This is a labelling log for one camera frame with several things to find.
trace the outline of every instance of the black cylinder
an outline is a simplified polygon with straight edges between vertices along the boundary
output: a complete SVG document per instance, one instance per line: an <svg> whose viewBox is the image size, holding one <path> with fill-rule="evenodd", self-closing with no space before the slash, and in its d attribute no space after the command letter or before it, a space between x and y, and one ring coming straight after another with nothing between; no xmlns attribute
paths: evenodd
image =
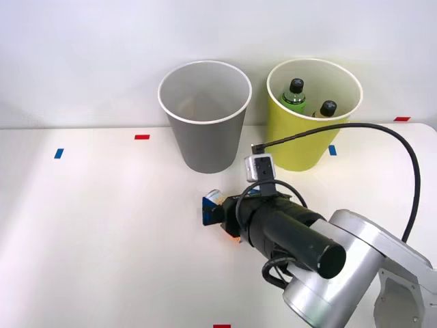
<svg viewBox="0 0 437 328"><path fill-rule="evenodd" d="M338 275L345 264L346 251L340 244L282 211L269 213L263 220L262 230L268 239L325 279Z"/></svg>

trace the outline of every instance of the green bottle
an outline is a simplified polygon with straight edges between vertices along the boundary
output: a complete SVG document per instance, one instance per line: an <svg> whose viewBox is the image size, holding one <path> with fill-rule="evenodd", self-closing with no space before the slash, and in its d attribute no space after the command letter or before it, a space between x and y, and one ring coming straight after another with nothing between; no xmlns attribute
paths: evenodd
<svg viewBox="0 0 437 328"><path fill-rule="evenodd" d="M290 87L284 91L279 102L288 109L303 114L305 109L305 94L303 93L303 80L292 79Z"/></svg>

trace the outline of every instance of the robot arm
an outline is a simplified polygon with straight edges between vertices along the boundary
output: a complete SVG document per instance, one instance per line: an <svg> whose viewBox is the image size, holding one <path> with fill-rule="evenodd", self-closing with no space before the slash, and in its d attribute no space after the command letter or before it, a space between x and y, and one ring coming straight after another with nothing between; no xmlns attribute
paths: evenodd
<svg viewBox="0 0 437 328"><path fill-rule="evenodd" d="M356 213L338 210L327 222L291 202L274 188L269 154L250 156L246 166L249 182L265 184L220 204L204 198L203 224L221 223L267 257L264 278L284 289L297 315L312 327L344 327L379 272L377 328L435 327L437 273L426 258ZM292 259L279 267L292 276L289 283L268 274L277 256Z"/></svg>
<svg viewBox="0 0 437 328"><path fill-rule="evenodd" d="M376 327L435 327L437 272L429 261L370 220L338 210L311 229L332 238L347 253L332 279L288 266L294 275L284 301L312 327L344 327L379 272L381 292L373 316Z"/></svg>

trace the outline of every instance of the blue tape marker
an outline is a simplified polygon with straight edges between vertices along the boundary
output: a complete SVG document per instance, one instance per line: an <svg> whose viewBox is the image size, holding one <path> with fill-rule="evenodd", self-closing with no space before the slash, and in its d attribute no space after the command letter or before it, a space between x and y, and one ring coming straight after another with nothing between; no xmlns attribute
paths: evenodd
<svg viewBox="0 0 437 328"><path fill-rule="evenodd" d="M329 145L328 149L329 149L329 154L331 156L337 156L337 151L335 150L335 146L334 145Z"/></svg>
<svg viewBox="0 0 437 328"><path fill-rule="evenodd" d="M59 148L59 149L56 151L55 159L60 159L61 156L62 156L62 153L63 153L63 152L64 152L64 149L63 149L63 148Z"/></svg>

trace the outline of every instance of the black bottle cap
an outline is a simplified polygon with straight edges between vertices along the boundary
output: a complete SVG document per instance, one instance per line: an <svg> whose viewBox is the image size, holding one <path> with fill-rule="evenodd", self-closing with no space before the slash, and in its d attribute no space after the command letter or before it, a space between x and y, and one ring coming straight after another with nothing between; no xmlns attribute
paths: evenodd
<svg viewBox="0 0 437 328"><path fill-rule="evenodd" d="M320 113L323 116L331 117L334 115L335 110L337 109L337 104L335 101L327 100L323 103L322 108L320 109Z"/></svg>
<svg viewBox="0 0 437 328"><path fill-rule="evenodd" d="M292 79L290 83L290 91L294 94L299 94L303 90L303 80L302 79Z"/></svg>

